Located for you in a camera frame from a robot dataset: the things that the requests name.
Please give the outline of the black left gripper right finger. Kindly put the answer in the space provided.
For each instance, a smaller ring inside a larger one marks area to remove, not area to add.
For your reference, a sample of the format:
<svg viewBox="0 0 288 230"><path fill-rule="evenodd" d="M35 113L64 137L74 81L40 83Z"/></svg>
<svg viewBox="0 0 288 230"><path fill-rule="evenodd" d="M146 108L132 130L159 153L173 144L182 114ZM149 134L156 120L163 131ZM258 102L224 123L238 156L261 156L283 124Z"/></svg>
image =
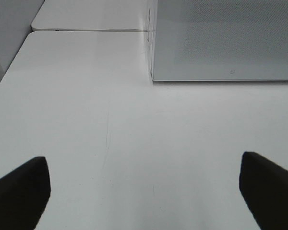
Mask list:
<svg viewBox="0 0 288 230"><path fill-rule="evenodd" d="M288 230L288 170L256 152L245 152L239 190L260 229Z"/></svg>

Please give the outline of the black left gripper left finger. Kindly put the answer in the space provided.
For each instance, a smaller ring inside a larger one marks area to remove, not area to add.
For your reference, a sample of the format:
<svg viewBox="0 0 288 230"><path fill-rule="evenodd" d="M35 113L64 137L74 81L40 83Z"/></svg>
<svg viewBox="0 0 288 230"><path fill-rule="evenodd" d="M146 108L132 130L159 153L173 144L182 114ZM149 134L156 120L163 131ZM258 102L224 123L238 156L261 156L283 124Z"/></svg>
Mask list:
<svg viewBox="0 0 288 230"><path fill-rule="evenodd" d="M50 194L45 157L34 157L0 178L0 230L34 230Z"/></svg>

